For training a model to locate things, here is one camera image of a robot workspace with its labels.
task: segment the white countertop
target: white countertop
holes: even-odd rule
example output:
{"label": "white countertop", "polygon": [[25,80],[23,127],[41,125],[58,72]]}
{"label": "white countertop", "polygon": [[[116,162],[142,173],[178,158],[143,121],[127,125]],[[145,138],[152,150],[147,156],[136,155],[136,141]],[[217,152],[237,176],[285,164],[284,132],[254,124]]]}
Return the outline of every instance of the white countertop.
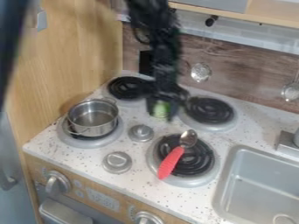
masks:
{"label": "white countertop", "polygon": [[[227,133],[198,131],[198,137],[209,143],[220,157],[220,172],[227,152],[238,144],[271,153],[281,130],[295,132],[299,115],[240,101],[224,95],[213,94],[188,87],[192,95],[207,95],[231,103],[238,112],[237,126]],[[91,97],[101,98],[100,89]],[[212,209],[212,196],[219,175],[210,184],[197,188],[181,188],[165,184],[150,171],[145,153],[152,142],[134,143],[128,137],[128,129],[136,124],[146,124],[155,131],[155,139],[189,129],[178,117],[172,123],[161,122],[150,117],[142,105],[138,108],[119,107],[125,121],[125,132],[114,143],[95,150],[82,150],[62,143],[56,135],[54,123],[24,145],[24,151],[77,173],[87,179],[115,189],[120,193],[143,201],[153,207],[173,214],[190,223],[227,224]],[[110,174],[101,167],[102,159],[112,151],[127,152],[133,159],[131,170],[121,175]]]}

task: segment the oven door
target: oven door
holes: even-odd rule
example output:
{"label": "oven door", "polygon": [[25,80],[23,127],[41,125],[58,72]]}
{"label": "oven door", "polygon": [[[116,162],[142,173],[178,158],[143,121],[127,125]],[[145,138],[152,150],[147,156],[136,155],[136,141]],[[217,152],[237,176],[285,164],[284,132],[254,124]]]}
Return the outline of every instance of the oven door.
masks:
{"label": "oven door", "polygon": [[123,224],[63,194],[49,196],[45,187],[36,183],[39,213],[45,224]]}
{"label": "oven door", "polygon": [[248,0],[170,0],[170,2],[191,4],[221,11],[244,13]]}

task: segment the black coil burner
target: black coil burner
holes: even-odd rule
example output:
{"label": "black coil burner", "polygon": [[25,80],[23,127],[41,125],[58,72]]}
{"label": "black coil burner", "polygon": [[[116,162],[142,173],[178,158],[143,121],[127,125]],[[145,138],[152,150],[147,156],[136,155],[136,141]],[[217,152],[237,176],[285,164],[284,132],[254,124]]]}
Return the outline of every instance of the black coil burner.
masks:
{"label": "black coil burner", "polygon": [[116,99],[133,101],[145,97],[150,81],[137,77],[119,77],[108,84],[109,93]]}
{"label": "black coil burner", "polygon": [[[156,151],[161,161],[179,146],[179,138],[180,135],[165,136],[157,143]],[[179,159],[172,175],[180,177],[199,175],[211,168],[214,162],[213,151],[206,143],[198,140],[193,147],[185,149],[185,153]]]}
{"label": "black coil burner", "polygon": [[185,105],[187,115],[199,123],[221,124],[233,119],[233,109],[225,102],[192,97]]}

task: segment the sink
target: sink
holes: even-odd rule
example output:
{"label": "sink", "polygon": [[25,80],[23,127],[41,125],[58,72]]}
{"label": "sink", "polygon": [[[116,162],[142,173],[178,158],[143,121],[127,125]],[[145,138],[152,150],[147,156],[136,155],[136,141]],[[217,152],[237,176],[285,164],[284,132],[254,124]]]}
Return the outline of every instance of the sink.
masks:
{"label": "sink", "polygon": [[299,224],[299,163],[246,146],[232,148],[212,206],[235,224]]}

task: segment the metal pot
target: metal pot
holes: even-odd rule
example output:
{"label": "metal pot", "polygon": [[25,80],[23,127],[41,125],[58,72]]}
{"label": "metal pot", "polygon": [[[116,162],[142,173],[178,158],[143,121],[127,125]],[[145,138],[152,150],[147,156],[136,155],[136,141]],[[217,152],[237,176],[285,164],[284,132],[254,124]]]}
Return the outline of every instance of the metal pot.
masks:
{"label": "metal pot", "polygon": [[67,113],[67,120],[84,137],[102,137],[116,128],[118,108],[110,98],[93,99],[78,103]]}

